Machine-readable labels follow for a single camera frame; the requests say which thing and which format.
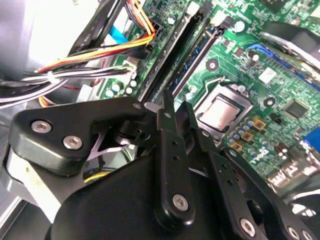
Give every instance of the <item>electrolytic capacitor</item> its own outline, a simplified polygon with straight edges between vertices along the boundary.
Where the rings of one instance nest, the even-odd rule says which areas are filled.
[[[283,142],[280,142],[278,144],[278,147],[281,150],[281,152],[283,152],[284,154],[288,152],[288,149],[287,149],[286,145]]]
[[[275,146],[274,149],[275,153],[279,156],[282,157],[284,155],[284,153],[280,150],[279,147]]]

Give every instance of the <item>black ram slot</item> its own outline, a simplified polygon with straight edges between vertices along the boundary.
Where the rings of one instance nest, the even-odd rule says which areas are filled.
[[[188,44],[188,39],[197,26],[207,18],[212,8],[213,5],[206,1],[193,16],[187,12],[184,14],[144,81],[138,97],[141,102],[149,102],[152,99],[155,90],[161,87],[178,54]]]

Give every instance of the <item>wire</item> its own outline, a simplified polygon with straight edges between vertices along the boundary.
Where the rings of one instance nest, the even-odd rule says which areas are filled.
[[[94,174],[94,175],[86,178],[86,179],[84,180],[84,183],[87,184],[88,182],[90,182],[90,181],[92,181],[92,180],[100,179],[100,178],[102,178],[102,177],[104,177],[104,176],[106,176],[106,175],[108,175],[108,174],[110,174],[110,173],[111,173],[111,171],[98,172],[98,173],[96,173],[96,174]]]

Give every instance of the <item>wire bundle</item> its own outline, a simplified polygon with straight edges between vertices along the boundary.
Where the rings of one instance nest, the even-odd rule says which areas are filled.
[[[137,51],[137,47],[149,43],[155,37],[155,29],[138,0],[128,0],[125,8],[135,18],[135,21],[145,29],[146,34],[143,37],[122,44],[70,51],[69,56],[61,58],[37,72],[25,73],[25,78],[18,82],[0,80],[0,109],[47,95],[65,85],[69,79],[96,79],[93,85],[97,85],[105,77],[132,74],[132,69],[128,65],[113,67],[103,65],[98,69],[84,67],[87,62],[92,60],[104,59],[112,55],[127,55]],[[39,101],[42,103],[41,105],[46,105],[42,99]]]

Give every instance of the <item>white label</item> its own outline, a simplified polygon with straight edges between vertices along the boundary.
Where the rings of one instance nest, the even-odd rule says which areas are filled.
[[[265,84],[270,83],[270,81],[277,75],[270,67],[267,67],[263,73],[259,76],[259,79]]]

